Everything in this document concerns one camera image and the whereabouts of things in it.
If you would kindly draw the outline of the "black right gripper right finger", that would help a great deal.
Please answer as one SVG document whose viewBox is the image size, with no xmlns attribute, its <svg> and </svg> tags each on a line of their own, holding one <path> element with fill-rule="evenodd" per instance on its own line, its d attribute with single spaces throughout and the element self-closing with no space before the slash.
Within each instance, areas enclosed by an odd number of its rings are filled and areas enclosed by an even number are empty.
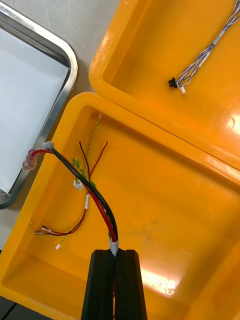
<svg viewBox="0 0 240 320">
<path fill-rule="evenodd" d="M 115 260 L 115 319 L 147 318 L 139 255 L 133 249 L 119 249 Z"/>
</svg>

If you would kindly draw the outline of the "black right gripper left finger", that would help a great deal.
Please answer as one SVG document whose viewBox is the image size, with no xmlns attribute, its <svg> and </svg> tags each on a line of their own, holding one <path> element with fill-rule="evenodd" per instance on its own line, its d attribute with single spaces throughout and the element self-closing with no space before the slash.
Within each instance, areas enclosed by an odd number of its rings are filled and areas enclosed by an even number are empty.
<svg viewBox="0 0 240 320">
<path fill-rule="evenodd" d="M 81 313 L 82 320 L 114 318 L 115 256 L 108 250 L 91 254 Z"/>
</svg>

